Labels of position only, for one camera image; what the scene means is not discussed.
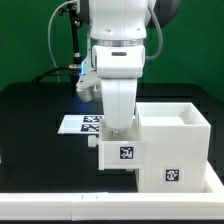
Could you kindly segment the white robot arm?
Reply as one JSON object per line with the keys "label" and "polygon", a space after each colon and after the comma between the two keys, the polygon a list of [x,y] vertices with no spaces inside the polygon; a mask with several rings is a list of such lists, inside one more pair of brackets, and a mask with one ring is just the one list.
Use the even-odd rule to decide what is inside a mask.
{"label": "white robot arm", "polygon": [[133,121],[137,79],[148,56],[146,30],[161,30],[177,15],[181,0],[86,0],[78,2],[88,12],[88,53],[76,90],[90,101],[102,94],[104,119],[111,131],[128,130]]}

